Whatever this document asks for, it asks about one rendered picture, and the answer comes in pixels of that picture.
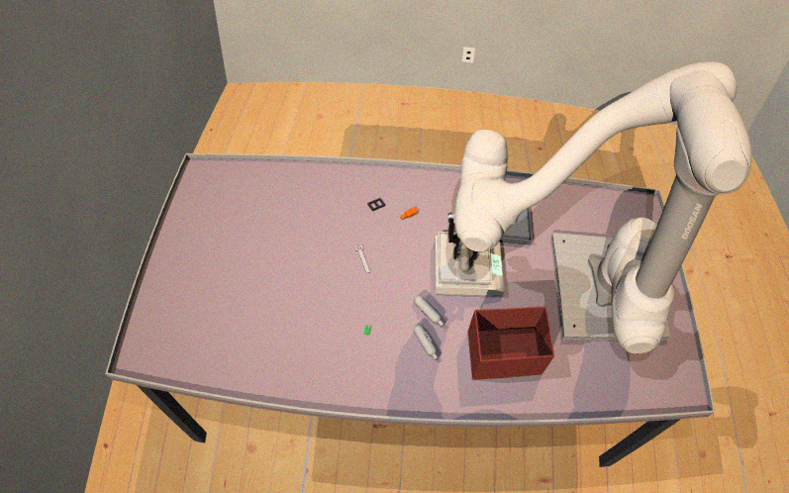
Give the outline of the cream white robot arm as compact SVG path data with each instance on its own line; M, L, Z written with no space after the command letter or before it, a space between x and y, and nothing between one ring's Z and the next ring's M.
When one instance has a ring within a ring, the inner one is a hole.
M658 223L627 221L605 257L588 259L596 303L612 305L620 346L630 353L653 350L665 333L672 282L715 196L738 190L749 176L750 140L732 102L737 88L733 73L721 62L668 71L599 111L537 173L518 183L505 181L504 137L491 130L474 132L461 162L457 236L471 250L492 249L522 212L550 195L609 138L677 121L676 175Z

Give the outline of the grey table edge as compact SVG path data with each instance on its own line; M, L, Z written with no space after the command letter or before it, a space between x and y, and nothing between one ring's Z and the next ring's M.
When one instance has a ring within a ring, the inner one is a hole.
M236 153L186 153L179 169L175 175L175 178L172 182L172 185L169 189L169 192L166 196L166 199L163 203L153 231L151 233L150 239L148 241L148 246L146 248L145 254L143 256L140 268L138 270L121 324L119 331L116 336L116 340L113 346L113 350L110 356L110 360L108 363L108 367L106 370L106 375L108 377L113 377L117 379L122 379L126 381L136 382L144 385L149 385L153 387L199 395L209 398L215 398L220 400L250 404L255 406L262 406L268 408L275 408L275 409L282 409L282 410L289 410L289 411L296 411L296 412L304 412L304 413L312 413L312 414L320 414L320 415L329 415L329 416L338 416L338 417L348 417L348 418L359 418L359 419L369 419L369 420L382 420L382 421L396 421L396 422L412 422L412 423L433 423L433 424L466 424L466 425L534 425L534 424L569 424L569 423L593 423L593 422L612 422L612 421L629 421L629 420L645 420L645 419L659 419L659 418L673 418L673 417L687 417L687 416L700 416L700 415L712 415L715 413L713 397L710 387L710 381L705 361L705 356L703 352L702 342L700 338L700 333L698 329L698 324L695 316L695 311L685 275L685 271L683 268L683 264L680 267L680 273L690 309L690 314L692 318L692 323L694 327L695 337L697 341L697 346L699 350L703 376L706 386L707 398L709 403L710 411L702 411L702 412L688 412L688 413L674 413L674 414L660 414L660 415L645 415L645 416L628 416L628 417L611 417L611 418L590 418L590 419L564 419L564 420L515 420L515 421L488 421L488 420L443 420L443 419L420 419L420 418L402 418L402 417L387 417L387 416L374 416L374 415L362 415L362 414L352 414L352 413L342 413L342 412L333 412L333 411L324 411L324 410L315 410L315 409L307 409L307 408L299 408L299 407L292 407L292 406L284 406L284 405L277 405L277 404L270 404L264 402L257 402L251 401L246 399L239 399L233 398L228 396L216 395L211 393L205 393L200 391L194 391L149 381L144 381L136 378L126 377L122 375L117 375L111 373L113 363L115 360L115 356L118 350L118 346L120 343L120 339L128 318L128 314L143 272L145 267L148 254L153 243L154 237L158 230L159 224L169 202L169 199L172 195L174 187L177 183L177 180L180 176L180 173L184 167L184 164L187 158L242 158L242 159L285 159L285 160L314 160L314 161L336 161L336 162L356 162L356 163L373 163L373 164L389 164L389 165L404 165L404 166L418 166L418 167L429 167L429 168L441 168L441 169L453 169L453 170L460 170L461 165L455 164L444 164L444 163L432 163L432 162L419 162L419 161L407 161L407 160L392 160L392 159L377 159L377 158L359 158L359 157L339 157L339 156L315 156L315 155L286 155L286 154L236 154ZM623 184L616 184L616 183L609 183L609 182L602 182L602 181L594 181L594 180L587 180L587 179L579 179L579 178L571 178L568 177L564 182L572 182L572 183L580 183L580 184L588 184L588 185L595 185L595 186L603 186L603 187L610 187L610 188L618 188L618 189L625 189L625 190L632 190L632 191L639 191L639 192L646 192L646 193L653 193L657 194L659 198L659 202L661 208L664 208L664 201L661 195L660 190L657 189L650 189L650 188L643 188L637 186L630 186L630 185L623 185Z

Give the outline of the white digital scale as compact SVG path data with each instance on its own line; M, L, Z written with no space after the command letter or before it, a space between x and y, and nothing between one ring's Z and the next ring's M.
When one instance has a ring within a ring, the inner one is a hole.
M459 248L457 258L453 259L448 232L438 232L435 237L435 294L503 296L500 242L490 251L478 252L476 260L473 260L473 250L469 251L470 270L463 272L459 265Z

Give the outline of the red open box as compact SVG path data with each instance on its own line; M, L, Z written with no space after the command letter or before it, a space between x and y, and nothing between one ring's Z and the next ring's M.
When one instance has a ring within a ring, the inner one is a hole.
M540 375L554 358L546 307L474 310L468 341L472 380Z

